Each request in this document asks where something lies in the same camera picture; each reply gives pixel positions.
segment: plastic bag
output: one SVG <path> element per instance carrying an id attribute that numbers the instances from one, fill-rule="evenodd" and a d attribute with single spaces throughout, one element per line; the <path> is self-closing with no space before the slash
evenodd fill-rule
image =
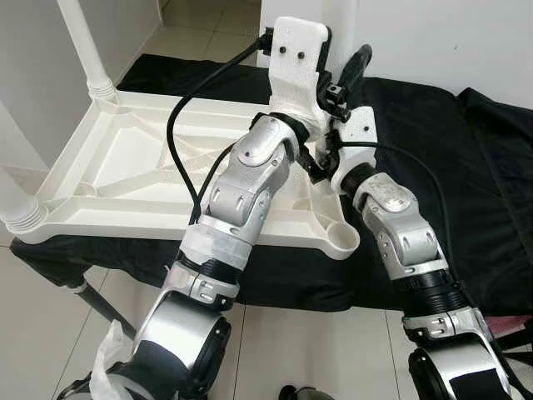
<path id="1" fill-rule="evenodd" d="M 106 371 L 121 360 L 126 343 L 119 321 L 113 321 L 106 337 L 100 343 L 97 357 L 92 368 L 91 390 L 92 400 L 133 400 L 129 392 L 120 384 L 111 382 Z"/>

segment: black cloth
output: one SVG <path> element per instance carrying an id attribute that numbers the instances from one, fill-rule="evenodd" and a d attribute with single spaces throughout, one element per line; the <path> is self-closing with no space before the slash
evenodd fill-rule
<path id="1" fill-rule="evenodd" d="M 184 95 L 220 64 L 142 55 L 119 89 Z M 200 98 L 268 103 L 267 70 L 238 66 Z M 458 98 L 436 87 L 367 78 L 363 102 L 374 107 L 378 139 L 413 153 L 440 179 L 451 212 L 455 268 L 487 315 L 533 313 L 533 112 L 491 101 L 472 89 Z M 378 169 L 417 195 L 443 241 L 438 198 L 419 166 L 376 151 Z M 361 246 L 345 261 L 307 248 L 255 246 L 237 301 L 338 311 L 350 306 L 399 308 L 376 244 L 350 202 L 346 220 Z M 57 285 L 91 264 L 120 268 L 161 286 L 179 242 L 113 237 L 53 237 L 13 252 Z"/>

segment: black wire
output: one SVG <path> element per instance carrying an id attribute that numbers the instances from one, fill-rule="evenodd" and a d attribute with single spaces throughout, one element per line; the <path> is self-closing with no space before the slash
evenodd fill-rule
<path id="1" fill-rule="evenodd" d="M 215 72 L 213 72 L 208 77 L 205 77 L 201 82 L 199 82 L 186 96 L 182 97 L 182 99 L 176 104 L 176 106 L 172 109 L 170 113 L 170 116 L 167 122 L 168 149 L 172 156 L 172 160 L 174 160 L 174 163 L 176 164 L 177 170 L 182 176 L 183 182 L 185 182 L 185 185 L 187 186 L 187 189 L 189 193 L 191 194 L 193 209 L 200 208 L 200 198 L 198 197 L 197 191 L 194 188 L 194 185 L 192 184 L 191 179 L 189 178 L 187 170 L 183 166 L 180 156 L 177 154 L 176 144 L 174 143 L 174 124 L 176 123 L 177 116 L 179 115 L 181 110 L 194 98 L 194 96 L 198 92 L 200 92 L 205 86 L 207 86 L 215 78 L 223 74 L 229 68 L 237 65 L 238 63 L 243 61 L 245 58 L 252 55 L 255 51 L 259 50 L 261 46 L 262 46 L 262 38 L 260 37 L 245 51 L 241 52 L 239 55 L 237 55 L 236 57 L 234 57 L 233 59 L 231 59 L 224 65 L 222 65 Z"/>
<path id="2" fill-rule="evenodd" d="M 427 165 L 425 165 L 422 160 L 415 157 L 410 152 L 407 152 L 407 150 L 404 150 L 403 148 L 395 147 L 395 146 L 389 146 L 386 144 L 381 143 L 374 143 L 374 142 L 340 142 L 340 146 L 349 147 L 349 148 L 380 148 L 383 150 L 389 150 L 396 153 L 399 153 L 406 158 L 409 158 L 410 160 L 417 163 L 419 166 L 421 166 L 427 174 L 430 176 L 431 181 L 433 182 L 433 185 L 436 188 L 439 202 L 441 204 L 441 211 L 442 211 L 442 219 L 443 219 L 443 226 L 445 231 L 445 241 L 446 241 L 446 257 L 448 258 L 448 264 L 450 265 L 450 273 L 453 276 L 453 278 L 456 280 L 456 282 L 460 282 L 455 269 L 454 269 L 454 263 L 453 263 L 453 250 L 452 250 L 452 244 L 451 244 L 451 230 L 450 230 L 450 219 L 449 219 L 449 213 L 448 213 L 448 206 L 446 204 L 446 197 L 444 195 L 444 191 L 442 190 L 441 183 L 439 182 L 438 177 L 433 173 L 433 171 L 430 170 Z M 470 297 L 470 295 L 466 292 L 465 288 L 461 285 L 460 287 L 461 291 L 465 295 L 467 301 L 471 304 L 472 307 L 474 307 L 474 303 Z M 500 346 L 496 342 L 496 340 L 491 341 L 492 349 L 494 350 L 494 353 L 498 357 L 498 360 L 501 363 L 501 366 L 503 367 L 504 371 L 507 374 L 507 377 L 509 378 L 509 383 L 511 386 L 516 388 L 518 392 L 524 397 L 525 400 L 531 400 L 533 399 L 533 393 L 531 393 L 529 390 L 527 390 L 522 382 L 520 382 L 520 379 L 516 376 L 515 372 L 512 370 L 511 366 L 507 362 L 506 355 L 501 351 Z"/>
<path id="3" fill-rule="evenodd" d="M 222 162 L 222 160 L 230 153 L 230 151 L 233 148 L 233 145 L 235 143 L 230 144 L 228 147 L 226 147 L 220 155 L 217 157 L 213 165 L 211 166 L 211 169 L 209 170 L 209 173 L 206 176 L 206 179 L 203 181 L 202 187 L 200 188 L 200 192 L 198 192 L 198 204 L 202 202 L 203 195 L 206 193 L 207 187 L 209 186 L 209 182 L 212 180 L 213 176 L 215 175 L 215 172 L 218 169 L 218 166 Z M 196 206 L 192 209 L 191 218 L 189 219 L 189 225 L 192 225 L 193 223 L 198 222 L 198 218 L 200 217 L 200 214 L 202 213 L 202 210 L 200 206 Z"/>

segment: black fabric cover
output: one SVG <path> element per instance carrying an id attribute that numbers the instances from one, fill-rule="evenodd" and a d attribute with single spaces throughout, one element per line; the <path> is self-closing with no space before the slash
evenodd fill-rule
<path id="1" fill-rule="evenodd" d="M 219 64 L 142 55 L 119 89 L 183 95 Z M 238 66 L 198 97 L 268 103 L 267 70 Z M 367 78 L 379 141 L 410 151 L 441 180 L 451 212 L 455 268 L 487 315 L 533 313 L 533 112 L 466 89 L 449 92 Z M 441 244 L 442 218 L 431 181 L 409 160 L 376 152 L 378 169 L 417 195 Z M 399 308 L 374 239 L 342 199 L 361 246 L 337 262 L 306 248 L 255 246 L 238 301 L 271 307 L 338 311 L 350 306 Z M 57 285 L 91 264 L 120 268 L 161 286 L 179 242 L 112 237 L 17 239 L 13 252 Z"/>

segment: black cable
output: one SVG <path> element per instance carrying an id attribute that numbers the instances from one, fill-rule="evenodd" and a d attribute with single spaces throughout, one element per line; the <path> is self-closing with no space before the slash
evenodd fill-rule
<path id="1" fill-rule="evenodd" d="M 172 156 L 172 160 L 174 160 L 174 163 L 176 164 L 177 170 L 182 176 L 183 182 L 185 182 L 185 185 L 187 186 L 187 189 L 189 193 L 191 194 L 192 203 L 194 207 L 193 209 L 200 208 L 200 199 L 198 197 L 196 189 L 194 188 L 194 185 L 192 184 L 191 179 L 189 178 L 187 170 L 183 166 L 180 156 L 177 154 L 176 144 L 174 143 L 174 124 L 176 123 L 177 116 L 179 115 L 181 110 L 194 98 L 194 96 L 198 92 L 200 92 L 205 86 L 211 83 L 215 78 L 223 74 L 229 68 L 237 65 L 238 63 L 243 61 L 245 58 L 252 55 L 255 51 L 260 50 L 262 47 L 264 47 L 265 40 L 266 40 L 265 36 L 263 35 L 263 37 L 258 38 L 249 48 L 247 48 L 246 50 L 241 52 L 239 55 L 237 55 L 236 57 L 234 57 L 233 59 L 231 59 L 224 65 L 222 65 L 220 68 L 218 68 L 215 72 L 213 72 L 209 76 L 205 77 L 186 96 L 182 97 L 182 99 L 176 104 L 176 106 L 172 109 L 170 113 L 170 116 L 167 122 L 168 149 Z"/>
<path id="2" fill-rule="evenodd" d="M 215 172 L 218 169 L 218 166 L 222 162 L 222 160 L 230 153 L 230 151 L 233 149 L 233 145 L 235 143 L 230 144 L 228 147 L 226 147 L 217 157 L 213 165 L 211 166 L 211 169 L 209 170 L 209 173 L 206 175 L 206 179 L 203 181 L 202 187 L 200 188 L 200 192 L 198 192 L 198 207 L 195 205 L 192 209 L 191 218 L 189 219 L 189 225 L 192 225 L 193 223 L 198 222 L 198 218 L 200 217 L 200 214 L 202 213 L 202 210 L 200 208 L 200 203 L 202 202 L 203 195 L 206 193 L 207 187 L 209 186 L 209 182 L 213 179 L 213 176 L 215 175 Z"/>
<path id="3" fill-rule="evenodd" d="M 442 211 L 442 219 L 443 219 L 443 225 L 444 225 L 444 231 L 445 231 L 445 241 L 446 241 L 446 257 L 448 258 L 448 264 L 450 265 L 450 273 L 452 274 L 453 278 L 456 280 L 456 282 L 461 282 L 459 279 L 455 269 L 454 269 L 454 263 L 453 263 L 453 251 L 452 251 L 452 245 L 451 245 L 451 230 L 450 230 L 450 219 L 449 219 L 449 213 L 448 213 L 448 207 L 446 204 L 446 197 L 444 195 L 444 191 L 442 190 L 441 183 L 439 182 L 438 177 L 433 173 L 433 171 L 430 170 L 427 165 L 425 165 L 422 160 L 415 157 L 410 152 L 407 152 L 407 150 L 404 150 L 399 147 L 395 146 L 389 146 L 386 144 L 381 143 L 374 143 L 374 142 L 339 142 L 340 146 L 349 147 L 349 148 L 380 148 L 383 150 L 389 150 L 396 153 L 399 153 L 406 158 L 409 158 L 410 160 L 417 163 L 419 166 L 421 166 L 427 174 L 430 176 L 431 181 L 433 182 L 433 185 L 436 188 L 439 202 L 441 204 L 441 211 Z M 461 291 L 465 295 L 467 301 L 471 304 L 472 307 L 475 306 L 474 302 L 472 301 L 470 295 L 465 290 L 465 288 L 461 285 Z M 516 376 L 515 372 L 512 370 L 511 366 L 507 362 L 506 355 L 501 351 L 500 346 L 496 342 L 496 340 L 491 341 L 492 349 L 494 350 L 494 353 L 496 354 L 498 360 L 501 363 L 501 366 L 503 367 L 504 371 L 507 374 L 507 377 L 509 378 L 509 383 L 511 386 L 516 388 L 520 395 L 525 400 L 531 400 L 533 399 L 533 393 L 531 393 L 529 390 L 527 390 L 522 382 L 520 382 L 520 379 Z"/>

